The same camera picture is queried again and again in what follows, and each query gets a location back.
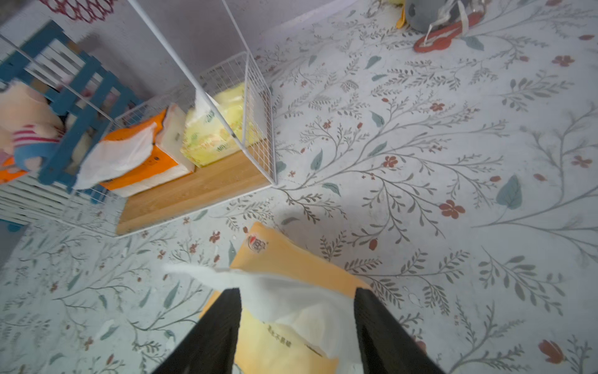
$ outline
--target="white wall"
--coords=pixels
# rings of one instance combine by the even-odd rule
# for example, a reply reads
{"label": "white wall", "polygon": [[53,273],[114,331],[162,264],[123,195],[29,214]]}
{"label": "white wall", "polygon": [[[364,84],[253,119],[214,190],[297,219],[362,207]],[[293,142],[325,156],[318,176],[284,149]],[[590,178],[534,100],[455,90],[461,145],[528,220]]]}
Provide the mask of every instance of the white wall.
{"label": "white wall", "polygon": [[[354,0],[231,0],[229,6],[250,48],[272,44]],[[242,50],[220,0],[140,0],[185,63],[198,73]],[[53,19],[65,33],[142,98],[184,79],[166,51],[125,0],[115,2],[106,20],[88,24],[53,13],[33,1],[0,27],[16,44]],[[0,41],[0,52],[8,46]]]}

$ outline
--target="floral pattern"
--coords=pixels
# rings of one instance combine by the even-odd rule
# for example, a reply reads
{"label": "floral pattern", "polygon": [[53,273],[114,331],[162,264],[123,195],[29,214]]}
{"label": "floral pattern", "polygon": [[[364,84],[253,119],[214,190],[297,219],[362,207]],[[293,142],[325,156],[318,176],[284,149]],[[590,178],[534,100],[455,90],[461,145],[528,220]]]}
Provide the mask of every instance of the floral pattern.
{"label": "floral pattern", "polygon": [[210,295],[163,265],[229,266],[255,221],[367,282],[448,374],[596,372],[597,10],[497,0],[416,54],[360,0],[257,51],[278,186],[121,239],[31,225],[0,372],[150,373]]}

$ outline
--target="toy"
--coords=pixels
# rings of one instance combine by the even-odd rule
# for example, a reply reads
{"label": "toy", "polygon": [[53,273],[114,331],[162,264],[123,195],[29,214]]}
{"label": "toy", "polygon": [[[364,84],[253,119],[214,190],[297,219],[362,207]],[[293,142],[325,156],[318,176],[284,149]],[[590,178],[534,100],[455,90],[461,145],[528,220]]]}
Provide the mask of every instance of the toy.
{"label": "toy", "polygon": [[[457,19],[459,7],[455,5],[459,1],[461,0],[405,0],[405,20],[411,28],[429,32],[430,27],[434,28]],[[462,4],[467,7],[469,1],[463,0]]]}
{"label": "toy", "polygon": [[15,82],[0,94],[0,126],[12,136],[5,151],[26,171],[40,169],[60,144],[64,126],[45,97],[25,83]]}

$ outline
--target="white tissue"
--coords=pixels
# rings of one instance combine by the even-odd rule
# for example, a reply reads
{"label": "white tissue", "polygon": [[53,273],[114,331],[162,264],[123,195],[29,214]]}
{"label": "white tissue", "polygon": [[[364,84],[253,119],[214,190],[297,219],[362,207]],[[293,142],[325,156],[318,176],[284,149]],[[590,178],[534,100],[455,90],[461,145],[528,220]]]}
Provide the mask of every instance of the white tissue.
{"label": "white tissue", "polygon": [[164,269],[189,274],[218,291],[238,288],[243,309],[256,319],[290,326],[328,358],[338,357],[337,373],[361,366],[353,300],[345,295],[266,273],[191,264],[167,264]]}
{"label": "white tissue", "polygon": [[154,123],[129,139],[97,143],[83,160],[73,189],[86,190],[141,165],[154,148],[156,126]]}

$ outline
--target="blue wooden crate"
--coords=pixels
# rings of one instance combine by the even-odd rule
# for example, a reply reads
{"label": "blue wooden crate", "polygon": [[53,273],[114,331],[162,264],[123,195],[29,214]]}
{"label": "blue wooden crate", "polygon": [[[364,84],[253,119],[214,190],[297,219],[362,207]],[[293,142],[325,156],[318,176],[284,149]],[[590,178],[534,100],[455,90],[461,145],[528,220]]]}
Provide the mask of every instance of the blue wooden crate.
{"label": "blue wooden crate", "polygon": [[[123,86],[114,74],[103,69],[102,65],[95,57],[91,57],[87,53],[79,51],[75,43],[70,40],[63,33],[62,28],[53,21],[48,22],[20,48],[31,58],[36,59],[38,55],[55,41],[59,41],[67,46],[70,51],[76,53],[76,55],[84,62],[84,66],[81,67],[69,84],[75,91],[78,93],[83,92],[94,76],[97,77],[97,75],[99,75],[101,77],[101,83],[89,100],[92,104],[101,107],[113,88],[119,91],[120,95],[108,113],[110,117],[116,118],[130,107],[141,104],[142,101],[138,99],[128,87]],[[30,65],[28,58],[20,52],[15,51],[0,65],[0,80],[5,83],[9,83],[13,79],[21,80],[40,91],[51,102],[50,107],[57,115],[67,115],[72,113],[77,117],[73,127],[67,131],[62,138],[56,152],[44,161],[38,174],[40,183],[52,184],[58,182],[70,190],[75,183],[75,175],[65,172],[65,168],[71,162],[71,155],[75,146],[81,139],[81,136],[89,128],[92,128],[95,130],[95,135],[92,137],[90,149],[93,148],[93,146],[101,140],[105,129],[109,126],[109,120],[105,117],[99,117],[97,111],[90,105],[86,105],[83,109],[79,108],[76,105],[78,97],[68,89],[62,88],[58,91],[43,84],[27,70],[27,68],[31,66],[33,66],[33,64]],[[103,200],[102,193],[105,192],[105,189],[96,186],[94,190],[85,191],[85,193],[91,195],[92,202]]]}

